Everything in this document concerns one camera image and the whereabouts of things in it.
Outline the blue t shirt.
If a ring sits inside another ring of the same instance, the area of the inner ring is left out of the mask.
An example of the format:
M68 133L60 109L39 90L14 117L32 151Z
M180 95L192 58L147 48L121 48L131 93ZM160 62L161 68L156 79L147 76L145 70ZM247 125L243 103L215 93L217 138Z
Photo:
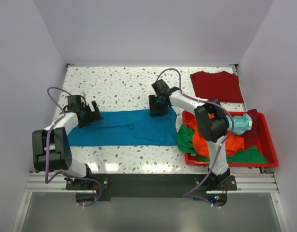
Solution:
M103 119L71 130L71 146L160 145L177 143L176 112L151 116L148 109L103 112Z

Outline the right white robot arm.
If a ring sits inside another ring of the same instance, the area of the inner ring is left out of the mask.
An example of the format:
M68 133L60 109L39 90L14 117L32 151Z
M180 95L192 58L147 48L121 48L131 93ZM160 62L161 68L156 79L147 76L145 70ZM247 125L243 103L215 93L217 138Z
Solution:
M198 132L207 142L210 159L209 172L194 190L204 184L207 179L212 189L221 189L226 184L226 179L230 177L225 148L229 128L227 111L217 99L204 100L189 96L178 87L170 88L164 80L157 80L152 84L152 88L155 93L149 95L150 115L165 115L172 106L188 111L195 116Z

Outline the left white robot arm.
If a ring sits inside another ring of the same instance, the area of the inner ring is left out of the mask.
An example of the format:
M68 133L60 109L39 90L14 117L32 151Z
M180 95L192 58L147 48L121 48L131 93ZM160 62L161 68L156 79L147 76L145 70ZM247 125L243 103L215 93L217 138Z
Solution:
M90 189L94 184L87 164L72 158L68 135L103 119L96 101L86 102L82 95L67 97L67 105L61 108L59 118L50 126L32 133L33 165L36 172L45 172L45 183L49 184L57 175L71 179L82 189Z

